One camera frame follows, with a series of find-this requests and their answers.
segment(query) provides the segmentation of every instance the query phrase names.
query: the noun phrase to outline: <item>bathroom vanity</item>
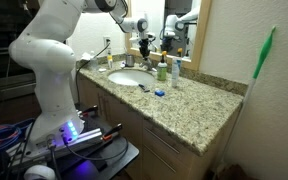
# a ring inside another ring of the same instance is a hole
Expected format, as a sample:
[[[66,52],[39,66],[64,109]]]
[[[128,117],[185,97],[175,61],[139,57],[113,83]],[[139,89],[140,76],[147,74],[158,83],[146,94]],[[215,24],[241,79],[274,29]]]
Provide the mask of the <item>bathroom vanity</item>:
[[[98,105],[112,126],[122,123],[120,133],[139,149],[128,174],[135,180],[204,179],[221,155],[243,97],[181,77],[172,88],[170,74],[165,82],[147,85],[145,93],[108,79],[127,71],[119,63],[106,72],[82,69],[78,83],[82,103]],[[165,96],[156,96],[155,89]]]

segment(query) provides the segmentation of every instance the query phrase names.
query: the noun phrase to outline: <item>electrical outlet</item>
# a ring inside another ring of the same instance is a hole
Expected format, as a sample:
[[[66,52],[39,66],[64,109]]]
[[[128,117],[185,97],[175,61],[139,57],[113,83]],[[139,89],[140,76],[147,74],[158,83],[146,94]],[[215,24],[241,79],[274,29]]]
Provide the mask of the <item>electrical outlet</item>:
[[[106,48],[106,54],[111,52],[111,37],[110,36],[104,36],[104,47],[106,47],[108,44],[108,47]]]

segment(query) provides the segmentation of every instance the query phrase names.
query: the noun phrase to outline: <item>green bottle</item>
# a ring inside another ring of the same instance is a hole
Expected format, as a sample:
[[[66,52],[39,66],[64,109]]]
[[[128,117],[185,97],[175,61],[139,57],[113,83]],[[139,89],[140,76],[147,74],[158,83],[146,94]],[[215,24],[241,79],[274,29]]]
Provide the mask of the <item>green bottle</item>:
[[[167,72],[167,63],[165,62],[166,51],[162,52],[161,62],[158,63],[157,80],[165,81]]]

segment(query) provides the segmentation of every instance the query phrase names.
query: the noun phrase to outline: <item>drawer handle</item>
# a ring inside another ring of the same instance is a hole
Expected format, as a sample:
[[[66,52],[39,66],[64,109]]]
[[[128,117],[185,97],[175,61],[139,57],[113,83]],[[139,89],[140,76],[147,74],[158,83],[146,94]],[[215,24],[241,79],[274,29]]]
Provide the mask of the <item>drawer handle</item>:
[[[105,106],[105,116],[106,116],[106,119],[108,121],[111,121],[111,107],[110,107],[110,104],[109,104],[109,101],[106,99],[106,98],[103,98],[104,99],[104,106]]]
[[[147,147],[145,144],[143,144],[146,149],[148,149],[154,156],[156,156],[160,161],[162,161],[168,168],[170,168],[171,171],[176,173],[176,170],[172,168],[167,162],[165,162],[159,155],[157,155],[154,151],[152,151],[149,147]]]
[[[171,150],[173,150],[176,154],[180,154],[180,152],[173,148],[171,145],[169,145],[167,142],[165,142],[163,139],[161,139],[158,135],[156,135],[155,133],[153,133],[151,130],[145,128],[145,130],[147,132],[149,132],[150,134],[152,134],[154,137],[156,137],[156,139],[160,140],[164,145],[166,145],[168,148],[170,148]]]
[[[97,99],[98,99],[98,105],[100,106],[100,107],[99,107],[99,108],[100,108],[100,112],[101,112],[101,114],[103,115],[104,109],[103,109],[103,106],[102,106],[102,98],[101,98],[101,96],[99,95],[99,93],[97,93]]]

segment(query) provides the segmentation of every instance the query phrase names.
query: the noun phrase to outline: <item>cabinet door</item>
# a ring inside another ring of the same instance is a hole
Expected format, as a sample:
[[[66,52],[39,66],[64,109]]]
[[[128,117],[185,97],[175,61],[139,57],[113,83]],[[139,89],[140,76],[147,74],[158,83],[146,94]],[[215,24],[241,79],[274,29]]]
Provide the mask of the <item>cabinet door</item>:
[[[186,179],[188,169],[168,164],[147,146],[143,146],[143,178],[146,180],[178,180]]]
[[[133,180],[142,179],[142,117],[115,97],[109,97],[109,119],[113,124],[122,123],[120,134],[127,138],[140,152],[125,169]]]
[[[174,140],[168,132],[157,128],[146,120],[143,121],[143,144],[157,152],[163,159],[179,161],[187,167],[191,166],[195,156]]]
[[[99,116],[102,120],[106,121],[110,126],[116,126],[114,122],[111,121],[110,118],[110,103],[109,103],[110,95],[102,90],[101,88],[97,88],[97,98],[99,102]]]
[[[99,106],[98,90],[96,85],[85,76],[78,77],[79,93],[81,103],[88,107]]]
[[[120,131],[120,134],[127,137],[132,144],[141,145],[143,130],[142,116],[112,96],[109,99],[109,106],[111,121],[115,124],[123,124],[123,129]]]

